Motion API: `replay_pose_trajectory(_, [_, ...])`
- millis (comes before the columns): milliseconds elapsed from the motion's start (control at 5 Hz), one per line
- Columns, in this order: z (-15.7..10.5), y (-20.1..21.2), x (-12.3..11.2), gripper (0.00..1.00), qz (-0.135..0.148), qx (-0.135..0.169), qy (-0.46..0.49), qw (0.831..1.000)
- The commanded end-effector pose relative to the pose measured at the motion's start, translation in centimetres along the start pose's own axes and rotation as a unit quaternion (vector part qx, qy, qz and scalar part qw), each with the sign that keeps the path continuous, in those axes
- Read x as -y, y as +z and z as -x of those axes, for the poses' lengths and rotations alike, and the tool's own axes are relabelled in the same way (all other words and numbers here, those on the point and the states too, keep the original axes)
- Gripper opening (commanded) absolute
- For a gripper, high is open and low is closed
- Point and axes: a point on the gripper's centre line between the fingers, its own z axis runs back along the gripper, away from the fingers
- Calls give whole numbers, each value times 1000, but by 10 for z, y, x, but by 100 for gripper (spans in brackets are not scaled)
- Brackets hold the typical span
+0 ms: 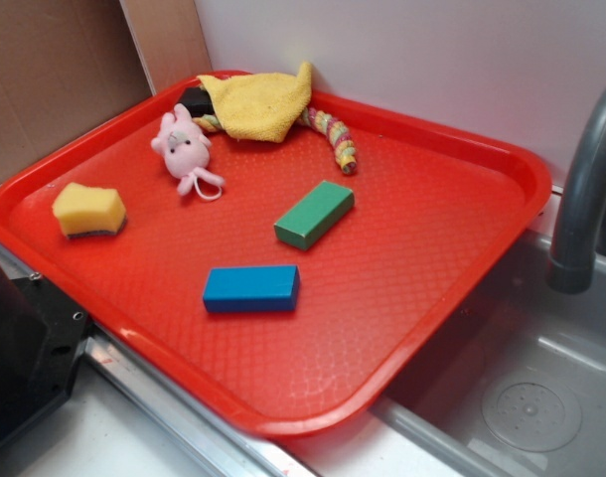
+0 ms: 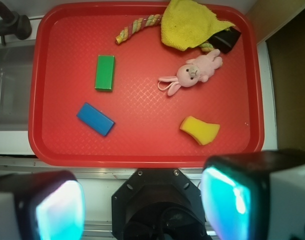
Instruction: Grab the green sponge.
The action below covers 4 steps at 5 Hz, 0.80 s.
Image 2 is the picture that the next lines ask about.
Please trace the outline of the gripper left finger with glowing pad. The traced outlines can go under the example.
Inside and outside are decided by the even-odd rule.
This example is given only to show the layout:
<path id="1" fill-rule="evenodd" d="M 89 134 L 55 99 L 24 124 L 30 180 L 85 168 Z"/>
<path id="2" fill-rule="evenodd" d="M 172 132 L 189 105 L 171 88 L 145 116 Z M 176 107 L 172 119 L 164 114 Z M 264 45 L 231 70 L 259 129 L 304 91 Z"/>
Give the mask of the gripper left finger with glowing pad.
<path id="1" fill-rule="evenodd" d="M 0 240 L 79 240 L 83 187 L 67 171 L 0 175 Z"/>

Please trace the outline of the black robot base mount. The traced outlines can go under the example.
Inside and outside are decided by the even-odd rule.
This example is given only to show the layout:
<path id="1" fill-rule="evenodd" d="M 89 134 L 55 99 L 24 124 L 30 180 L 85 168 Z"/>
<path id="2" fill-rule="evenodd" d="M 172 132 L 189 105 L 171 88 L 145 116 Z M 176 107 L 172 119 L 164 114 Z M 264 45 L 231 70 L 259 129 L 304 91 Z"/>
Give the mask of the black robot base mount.
<path id="1" fill-rule="evenodd" d="M 201 191 L 177 168 L 139 168 L 111 197 L 118 240 L 210 240 Z"/>

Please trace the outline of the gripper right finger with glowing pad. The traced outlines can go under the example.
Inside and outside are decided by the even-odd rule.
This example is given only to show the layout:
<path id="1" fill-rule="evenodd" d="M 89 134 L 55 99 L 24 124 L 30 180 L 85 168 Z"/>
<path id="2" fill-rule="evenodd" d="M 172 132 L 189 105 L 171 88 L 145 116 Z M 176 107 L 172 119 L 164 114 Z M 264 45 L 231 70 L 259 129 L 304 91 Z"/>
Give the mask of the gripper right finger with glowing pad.
<path id="1" fill-rule="evenodd" d="M 221 240 L 305 240 L 305 151 L 211 156 L 200 190 Z"/>

